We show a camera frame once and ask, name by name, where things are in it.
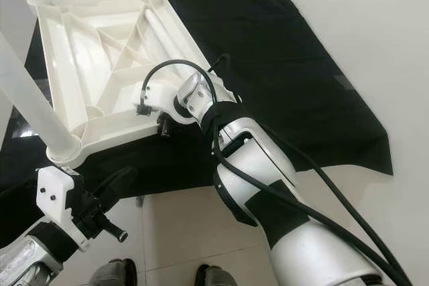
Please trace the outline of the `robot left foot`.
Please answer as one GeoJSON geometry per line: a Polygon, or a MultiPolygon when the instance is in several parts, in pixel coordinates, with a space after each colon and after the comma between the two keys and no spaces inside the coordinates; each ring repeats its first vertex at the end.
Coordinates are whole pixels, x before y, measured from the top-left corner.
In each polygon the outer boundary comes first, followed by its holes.
{"type": "Polygon", "coordinates": [[[137,265],[132,259],[111,259],[95,270],[86,286],[138,286],[137,265]]]}

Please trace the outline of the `black tablecloth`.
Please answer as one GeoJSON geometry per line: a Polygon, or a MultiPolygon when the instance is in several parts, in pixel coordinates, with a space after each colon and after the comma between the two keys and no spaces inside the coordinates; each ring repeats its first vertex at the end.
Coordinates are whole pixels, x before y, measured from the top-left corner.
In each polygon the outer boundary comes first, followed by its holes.
{"type": "MultiPolygon", "coordinates": [[[[249,114],[273,128],[319,166],[356,165],[394,175],[389,136],[356,90],[343,90],[344,75],[292,0],[169,0],[209,62],[230,54],[218,75],[249,114]]],[[[202,133],[172,128],[170,138],[147,138],[94,155],[84,178],[97,184],[135,167],[127,197],[212,186],[214,158],[202,133]]],[[[36,136],[6,139],[0,152],[2,245],[43,216],[35,206],[35,169],[50,162],[36,136]]]]}

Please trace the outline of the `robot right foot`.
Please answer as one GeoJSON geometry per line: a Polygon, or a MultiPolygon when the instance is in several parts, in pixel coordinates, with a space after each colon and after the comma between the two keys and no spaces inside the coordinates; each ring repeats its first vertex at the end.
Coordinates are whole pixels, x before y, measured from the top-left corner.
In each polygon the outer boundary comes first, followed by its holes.
{"type": "Polygon", "coordinates": [[[202,264],[196,269],[194,286],[238,286],[238,283],[223,268],[202,264]]]}

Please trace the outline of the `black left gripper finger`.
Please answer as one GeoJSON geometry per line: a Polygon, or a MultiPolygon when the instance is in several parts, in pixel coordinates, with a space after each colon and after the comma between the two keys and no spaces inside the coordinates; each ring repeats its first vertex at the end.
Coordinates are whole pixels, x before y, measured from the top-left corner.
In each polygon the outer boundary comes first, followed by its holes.
{"type": "Polygon", "coordinates": [[[123,167],[113,172],[96,187],[94,197],[100,203],[116,203],[138,177],[135,167],[123,167]]]}

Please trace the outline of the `grey tape patch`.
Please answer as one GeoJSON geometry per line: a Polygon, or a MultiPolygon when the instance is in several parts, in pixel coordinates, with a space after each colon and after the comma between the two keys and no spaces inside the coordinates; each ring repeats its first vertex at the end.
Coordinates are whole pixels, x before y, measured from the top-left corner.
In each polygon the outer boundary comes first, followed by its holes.
{"type": "Polygon", "coordinates": [[[341,87],[343,87],[343,90],[353,91],[355,89],[355,87],[353,87],[352,83],[345,75],[334,76],[334,79],[337,81],[338,84],[340,84],[341,87]]]}

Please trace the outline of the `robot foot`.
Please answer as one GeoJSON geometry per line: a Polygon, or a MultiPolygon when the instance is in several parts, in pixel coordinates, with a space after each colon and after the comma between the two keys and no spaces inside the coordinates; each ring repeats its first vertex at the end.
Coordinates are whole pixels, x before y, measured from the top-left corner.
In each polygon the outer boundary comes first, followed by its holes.
{"type": "Polygon", "coordinates": [[[196,269],[194,286],[238,286],[238,283],[223,268],[202,264],[196,269]]]}
{"type": "Polygon", "coordinates": [[[132,259],[111,259],[95,270],[86,286],[138,286],[137,265],[132,259]]]}

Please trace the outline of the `white plastic table top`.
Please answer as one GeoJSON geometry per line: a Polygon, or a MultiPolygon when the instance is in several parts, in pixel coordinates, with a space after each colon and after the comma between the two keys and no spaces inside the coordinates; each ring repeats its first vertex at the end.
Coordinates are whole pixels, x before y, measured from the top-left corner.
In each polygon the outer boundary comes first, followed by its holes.
{"type": "MultiPolygon", "coordinates": [[[[148,81],[204,84],[197,70],[209,68],[190,60],[154,64],[141,49],[142,10],[151,5],[178,17],[169,0],[27,0],[27,4],[38,20],[53,111],[82,141],[86,159],[157,133],[160,113],[141,106],[148,81]]],[[[191,102],[185,98],[184,104],[195,109],[207,96],[191,90],[191,102]]]]}

